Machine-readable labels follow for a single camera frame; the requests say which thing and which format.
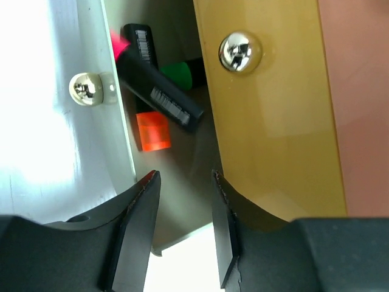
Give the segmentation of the orange highlighter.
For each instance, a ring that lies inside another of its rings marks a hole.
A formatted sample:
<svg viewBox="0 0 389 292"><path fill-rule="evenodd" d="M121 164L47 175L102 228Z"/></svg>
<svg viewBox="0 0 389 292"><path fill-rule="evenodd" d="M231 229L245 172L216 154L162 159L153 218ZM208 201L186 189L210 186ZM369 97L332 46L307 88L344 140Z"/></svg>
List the orange highlighter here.
<svg viewBox="0 0 389 292"><path fill-rule="evenodd" d="M154 85L148 74L158 69L151 28L145 24L126 24L123 36L131 43L130 49L138 59L135 69L136 125L140 150L157 151L171 147L168 119L155 109L150 97Z"/></svg>

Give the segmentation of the pink highlighter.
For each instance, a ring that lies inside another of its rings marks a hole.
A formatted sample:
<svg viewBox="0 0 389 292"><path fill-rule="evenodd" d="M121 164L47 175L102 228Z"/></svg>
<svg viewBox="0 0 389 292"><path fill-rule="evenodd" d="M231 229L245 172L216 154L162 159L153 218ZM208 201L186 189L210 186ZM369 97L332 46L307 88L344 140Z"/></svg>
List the pink highlighter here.
<svg viewBox="0 0 389 292"><path fill-rule="evenodd" d="M112 49L119 80L135 95L135 69L138 60L130 49L131 43L119 34L110 31ZM150 97L156 103L155 109L175 122L187 132L194 132L204 114L203 109L170 81L158 69L148 74L154 88Z"/></svg>

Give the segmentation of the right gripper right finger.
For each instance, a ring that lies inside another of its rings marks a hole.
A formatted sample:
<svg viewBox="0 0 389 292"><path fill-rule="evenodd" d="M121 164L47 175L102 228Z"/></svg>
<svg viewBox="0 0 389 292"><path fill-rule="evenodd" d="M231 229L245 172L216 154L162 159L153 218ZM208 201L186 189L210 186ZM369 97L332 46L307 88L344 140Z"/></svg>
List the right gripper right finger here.
<svg viewBox="0 0 389 292"><path fill-rule="evenodd" d="M387 291L387 218L284 221L212 173L212 220L225 291Z"/></svg>

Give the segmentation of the grey bottom drawer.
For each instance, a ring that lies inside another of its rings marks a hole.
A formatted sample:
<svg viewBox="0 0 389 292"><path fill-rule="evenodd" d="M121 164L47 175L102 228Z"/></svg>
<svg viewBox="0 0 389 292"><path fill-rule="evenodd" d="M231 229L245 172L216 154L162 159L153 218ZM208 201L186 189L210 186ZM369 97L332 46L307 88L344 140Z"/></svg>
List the grey bottom drawer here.
<svg viewBox="0 0 389 292"><path fill-rule="evenodd" d="M221 165L204 86L190 92L205 111L197 132L170 123L170 148L141 151L109 43L128 23L151 27L160 66L201 56L192 1L1 2L1 213L65 221L158 170L160 254L210 225Z"/></svg>

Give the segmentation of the pink top drawer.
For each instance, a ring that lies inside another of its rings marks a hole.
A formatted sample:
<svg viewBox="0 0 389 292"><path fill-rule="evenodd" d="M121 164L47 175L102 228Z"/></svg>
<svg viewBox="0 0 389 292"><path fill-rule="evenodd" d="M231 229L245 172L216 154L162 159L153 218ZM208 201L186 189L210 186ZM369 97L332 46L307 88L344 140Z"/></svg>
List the pink top drawer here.
<svg viewBox="0 0 389 292"><path fill-rule="evenodd" d="M388 215L388 2L320 1L350 216Z"/></svg>

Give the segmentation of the green highlighter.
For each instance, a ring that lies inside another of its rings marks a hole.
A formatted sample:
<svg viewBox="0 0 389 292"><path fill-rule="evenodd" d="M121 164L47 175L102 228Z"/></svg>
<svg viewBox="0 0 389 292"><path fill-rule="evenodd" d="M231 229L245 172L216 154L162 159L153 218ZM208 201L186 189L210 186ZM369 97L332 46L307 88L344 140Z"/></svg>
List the green highlighter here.
<svg viewBox="0 0 389 292"><path fill-rule="evenodd" d="M161 67L160 72L184 91L199 88L207 84L204 62L201 57L168 64Z"/></svg>

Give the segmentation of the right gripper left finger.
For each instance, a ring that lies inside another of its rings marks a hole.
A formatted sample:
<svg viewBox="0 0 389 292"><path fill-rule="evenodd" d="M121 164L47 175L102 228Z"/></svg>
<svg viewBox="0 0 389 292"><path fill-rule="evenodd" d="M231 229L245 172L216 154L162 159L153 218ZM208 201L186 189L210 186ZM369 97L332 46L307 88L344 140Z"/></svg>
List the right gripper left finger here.
<svg viewBox="0 0 389 292"><path fill-rule="evenodd" d="M67 221L1 217L2 291L142 291L160 198L149 172Z"/></svg>

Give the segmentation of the yellow drawer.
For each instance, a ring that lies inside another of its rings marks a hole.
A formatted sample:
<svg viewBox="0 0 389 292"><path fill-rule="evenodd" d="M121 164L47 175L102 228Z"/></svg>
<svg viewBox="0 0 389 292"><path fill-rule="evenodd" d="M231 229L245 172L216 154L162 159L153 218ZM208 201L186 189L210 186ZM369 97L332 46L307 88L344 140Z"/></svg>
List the yellow drawer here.
<svg viewBox="0 0 389 292"><path fill-rule="evenodd" d="M287 221L347 215L317 1L195 1L227 181ZM219 47L247 32L252 71L228 71Z"/></svg>

